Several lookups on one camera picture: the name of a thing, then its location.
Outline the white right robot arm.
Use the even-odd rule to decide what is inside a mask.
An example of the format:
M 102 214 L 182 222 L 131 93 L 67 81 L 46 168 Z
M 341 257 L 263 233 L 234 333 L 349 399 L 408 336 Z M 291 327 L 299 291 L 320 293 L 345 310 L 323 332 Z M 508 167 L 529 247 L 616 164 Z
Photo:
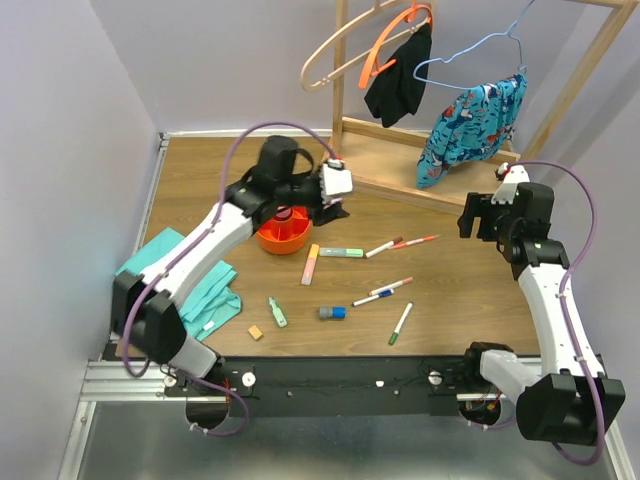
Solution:
M 468 194 L 457 221 L 463 238 L 495 243 L 510 265 L 534 322 L 541 373 L 531 372 L 508 347 L 474 342 L 460 379 L 469 390 L 495 386 L 515 406 L 527 440 L 596 447 L 626 398 L 607 376 L 580 323 L 564 245 L 549 236 L 554 192 L 520 182 L 495 194 Z

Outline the green blue highlighter pen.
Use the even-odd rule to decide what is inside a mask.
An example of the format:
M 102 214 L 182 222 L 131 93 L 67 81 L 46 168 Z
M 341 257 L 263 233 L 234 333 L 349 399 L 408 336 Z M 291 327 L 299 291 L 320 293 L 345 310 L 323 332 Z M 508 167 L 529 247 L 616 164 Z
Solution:
M 319 249 L 319 255 L 321 257 L 334 258 L 363 258 L 364 251 L 357 248 L 321 247 Z

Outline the orange pink highlighter pen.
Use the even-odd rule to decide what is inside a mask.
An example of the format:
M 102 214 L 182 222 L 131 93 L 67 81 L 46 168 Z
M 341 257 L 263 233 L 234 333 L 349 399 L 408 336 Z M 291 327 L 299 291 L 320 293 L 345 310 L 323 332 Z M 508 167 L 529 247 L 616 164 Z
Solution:
M 305 262 L 305 266 L 303 269 L 303 274 L 301 277 L 301 284 L 303 286 L 310 286 L 312 283 L 313 274 L 315 271 L 317 259 L 319 256 L 320 246 L 318 244 L 312 244 L 310 246 L 307 259 Z

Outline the orange round desk organizer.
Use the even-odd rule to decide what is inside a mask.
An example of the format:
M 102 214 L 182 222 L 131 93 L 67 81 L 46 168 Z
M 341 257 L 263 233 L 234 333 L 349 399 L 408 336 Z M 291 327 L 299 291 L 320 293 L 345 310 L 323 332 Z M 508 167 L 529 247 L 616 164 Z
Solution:
M 308 241 L 312 222 L 305 207 L 280 208 L 256 233 L 259 245 L 274 255 L 289 255 Z

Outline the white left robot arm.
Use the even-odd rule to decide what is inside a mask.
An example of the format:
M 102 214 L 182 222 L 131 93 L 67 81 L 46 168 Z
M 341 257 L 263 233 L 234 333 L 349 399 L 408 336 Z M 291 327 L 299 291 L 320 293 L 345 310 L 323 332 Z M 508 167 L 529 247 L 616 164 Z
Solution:
M 205 219 L 160 260 L 135 274 L 124 270 L 112 287 L 111 330 L 125 347 L 149 360 L 187 373 L 201 395 L 222 380 L 222 357 L 188 334 L 180 308 L 205 275 L 238 245 L 251 238 L 282 208 L 303 207 L 316 226 L 347 217 L 344 196 L 353 190 L 345 163 L 330 156 L 297 173 L 294 164 L 308 151 L 285 136 L 270 136 L 257 163 L 235 183 L 225 185 Z

